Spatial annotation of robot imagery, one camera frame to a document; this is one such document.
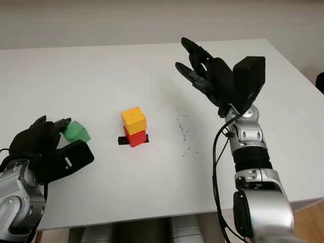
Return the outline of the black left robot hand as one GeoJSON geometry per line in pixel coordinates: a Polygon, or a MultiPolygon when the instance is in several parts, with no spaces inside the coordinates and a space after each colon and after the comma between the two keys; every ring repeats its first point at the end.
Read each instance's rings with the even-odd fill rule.
{"type": "Polygon", "coordinates": [[[61,134],[70,123],[71,118],[53,122],[48,121],[46,115],[39,117],[28,129],[14,137],[6,160],[20,155],[48,156],[57,152],[61,134]]]}

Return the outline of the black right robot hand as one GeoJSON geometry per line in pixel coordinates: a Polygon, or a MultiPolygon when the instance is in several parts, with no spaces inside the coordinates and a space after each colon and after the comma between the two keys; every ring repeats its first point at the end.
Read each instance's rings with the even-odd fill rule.
{"type": "Polygon", "coordinates": [[[215,58],[201,46],[186,37],[181,45],[189,54],[191,67],[176,62],[175,67],[192,86],[202,92],[215,106],[218,115],[225,118],[230,106],[233,72],[225,61],[215,58]]]}

